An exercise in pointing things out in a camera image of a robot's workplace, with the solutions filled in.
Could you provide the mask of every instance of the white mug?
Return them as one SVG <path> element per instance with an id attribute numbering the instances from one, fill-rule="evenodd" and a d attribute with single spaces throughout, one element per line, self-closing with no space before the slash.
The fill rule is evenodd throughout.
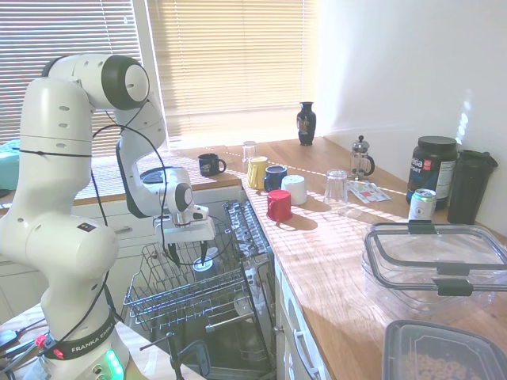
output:
<path id="1" fill-rule="evenodd" d="M 297 206 L 307 201 L 307 185 L 302 176 L 286 176 L 282 180 L 282 190 L 291 193 L 291 204 Z"/>

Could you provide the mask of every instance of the clear plastic container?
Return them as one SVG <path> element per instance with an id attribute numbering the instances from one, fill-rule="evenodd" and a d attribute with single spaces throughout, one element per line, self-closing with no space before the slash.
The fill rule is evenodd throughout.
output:
<path id="1" fill-rule="evenodd" d="M 394 319 L 449 323 L 507 291 L 507 252 L 480 227 L 382 223 L 365 246 L 366 293 Z"/>
<path id="2" fill-rule="evenodd" d="M 387 326 L 383 380 L 506 380 L 507 359 L 494 343 L 423 321 Z"/>

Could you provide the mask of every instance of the cabinet handle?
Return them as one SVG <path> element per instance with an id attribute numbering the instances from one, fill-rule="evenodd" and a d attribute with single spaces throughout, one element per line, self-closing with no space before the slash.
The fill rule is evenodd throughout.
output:
<path id="1" fill-rule="evenodd" d="M 127 232 L 132 232 L 132 227 L 123 226 L 123 227 L 119 228 L 118 230 L 114 230 L 114 233 L 116 235 L 125 234 Z"/>
<path id="2" fill-rule="evenodd" d="M 304 369 L 307 371 L 308 376 L 310 376 L 310 378 L 317 380 L 318 378 L 320 378 L 320 376 L 318 376 L 318 368 L 310 367 L 310 364 L 308 363 L 308 358 L 304 354 L 303 348 L 301 347 L 301 339 L 303 338 L 304 332 L 294 329 L 293 334 L 294 334 L 294 341 L 295 341 L 295 349 L 298 352 L 301 362 L 303 362 Z"/>

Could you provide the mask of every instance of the vase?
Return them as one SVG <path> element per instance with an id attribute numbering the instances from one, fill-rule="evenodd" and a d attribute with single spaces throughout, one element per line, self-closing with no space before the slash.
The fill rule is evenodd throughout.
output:
<path id="1" fill-rule="evenodd" d="M 303 101 L 301 111 L 298 113 L 298 136 L 301 145 L 309 146 L 314 141 L 315 127 L 317 126 L 317 116 L 311 110 L 312 101 Z"/>

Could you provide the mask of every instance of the window blind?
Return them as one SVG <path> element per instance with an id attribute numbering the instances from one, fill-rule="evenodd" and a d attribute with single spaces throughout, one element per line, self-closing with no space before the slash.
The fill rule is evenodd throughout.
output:
<path id="1" fill-rule="evenodd" d="M 141 60 L 131 0 L 0 2 L 0 144 L 19 137 L 26 86 L 61 55 L 121 54 Z M 93 129 L 111 124 L 104 112 Z M 114 154 L 118 132 L 93 141 L 93 155 Z"/>
<path id="2" fill-rule="evenodd" d="M 147 0 L 170 142 L 294 139 L 318 0 Z"/>

